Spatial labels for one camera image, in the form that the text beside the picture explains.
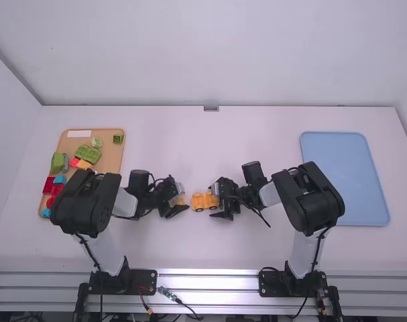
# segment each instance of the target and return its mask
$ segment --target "blue mat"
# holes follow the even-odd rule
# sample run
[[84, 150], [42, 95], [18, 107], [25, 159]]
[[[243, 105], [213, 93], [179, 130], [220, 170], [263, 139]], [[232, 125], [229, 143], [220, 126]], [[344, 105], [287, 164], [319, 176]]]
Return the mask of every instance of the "blue mat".
[[337, 225], [386, 226], [390, 213], [365, 136], [351, 132], [304, 132], [304, 162], [314, 161], [345, 202]]

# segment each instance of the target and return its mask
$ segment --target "wooden tray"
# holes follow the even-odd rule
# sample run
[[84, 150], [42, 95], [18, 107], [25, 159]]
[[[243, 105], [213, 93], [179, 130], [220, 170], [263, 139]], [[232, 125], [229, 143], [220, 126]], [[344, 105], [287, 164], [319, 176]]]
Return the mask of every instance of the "wooden tray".
[[[74, 137], [68, 137], [69, 131], [91, 131], [90, 136], [74, 136]], [[70, 134], [80, 134], [78, 132], [70, 132]], [[124, 135], [123, 143], [122, 144], [114, 144], [113, 143], [113, 135], [114, 134], [122, 134]], [[68, 154], [68, 161], [71, 161], [74, 158], [74, 154], [76, 149], [81, 145], [81, 144], [86, 144], [88, 146], [91, 146], [91, 138], [99, 138], [102, 139], [103, 146], [99, 150], [102, 152], [102, 155], [99, 159], [99, 161], [92, 167], [94, 171], [97, 172], [112, 172], [112, 173], [118, 173], [120, 171], [121, 167], [121, 159], [123, 157], [123, 148], [124, 148], [124, 142], [125, 142], [125, 133], [122, 129], [66, 129], [63, 131], [62, 135], [60, 136], [60, 139], [58, 140], [58, 145], [57, 145], [57, 152], [60, 153], [66, 153]], [[75, 173], [76, 168], [71, 167], [68, 165], [68, 172], [63, 173], [59, 172], [56, 174], [50, 174], [48, 173], [47, 176], [58, 176], [60, 174], [64, 174], [67, 179]], [[38, 209], [38, 216], [40, 216], [40, 213], [42, 209], [45, 209], [47, 200], [51, 198], [50, 195], [42, 195], [40, 207]]]

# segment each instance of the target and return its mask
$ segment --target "metal rail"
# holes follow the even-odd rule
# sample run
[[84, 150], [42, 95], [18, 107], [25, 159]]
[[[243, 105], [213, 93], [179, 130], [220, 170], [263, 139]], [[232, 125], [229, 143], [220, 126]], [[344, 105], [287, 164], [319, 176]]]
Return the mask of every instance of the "metal rail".
[[[158, 286], [174, 291], [199, 314], [294, 314], [303, 299], [267, 299], [258, 294], [257, 270], [158, 270]], [[73, 311], [82, 272], [0, 272], [0, 311]], [[407, 317], [407, 276], [327, 274], [339, 288], [344, 315]], [[99, 296], [91, 295], [87, 311], [99, 310]], [[187, 313], [187, 309], [156, 294], [146, 297], [156, 313]], [[139, 297], [105, 295], [106, 312], [144, 313]], [[309, 299], [303, 315], [316, 315]]]

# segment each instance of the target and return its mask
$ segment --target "connector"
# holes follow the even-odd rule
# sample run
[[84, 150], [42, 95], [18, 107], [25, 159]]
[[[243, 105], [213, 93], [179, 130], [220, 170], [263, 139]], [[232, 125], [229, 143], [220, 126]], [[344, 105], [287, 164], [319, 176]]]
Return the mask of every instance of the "connector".
[[170, 292], [168, 289], [164, 288], [163, 286], [160, 286], [157, 289], [157, 291], [160, 294], [163, 294], [165, 297], [167, 297], [171, 301], [177, 302], [177, 300], [179, 300], [178, 297], [174, 293]]

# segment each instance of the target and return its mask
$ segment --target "green block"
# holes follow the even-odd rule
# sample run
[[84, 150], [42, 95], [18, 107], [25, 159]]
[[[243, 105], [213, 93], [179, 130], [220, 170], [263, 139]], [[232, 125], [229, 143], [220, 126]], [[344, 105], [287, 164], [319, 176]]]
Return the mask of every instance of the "green block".
[[87, 152], [89, 151], [90, 147], [86, 144], [81, 144], [78, 149], [75, 151], [75, 157], [84, 159], [84, 157], [87, 155]]
[[51, 168], [50, 172], [52, 174], [59, 173], [64, 167], [64, 156], [62, 153], [54, 152], [51, 158]]
[[92, 138], [91, 145], [96, 149], [100, 149], [102, 148], [102, 140], [98, 138]]
[[87, 153], [85, 156], [82, 157], [83, 160], [86, 160], [87, 162], [90, 162], [91, 164], [96, 164], [97, 161], [99, 161], [99, 158], [101, 157], [102, 152], [100, 152], [98, 149], [95, 148], [89, 148], [87, 150]]
[[114, 135], [114, 144], [122, 144], [124, 140], [124, 135], [123, 134], [115, 134]]

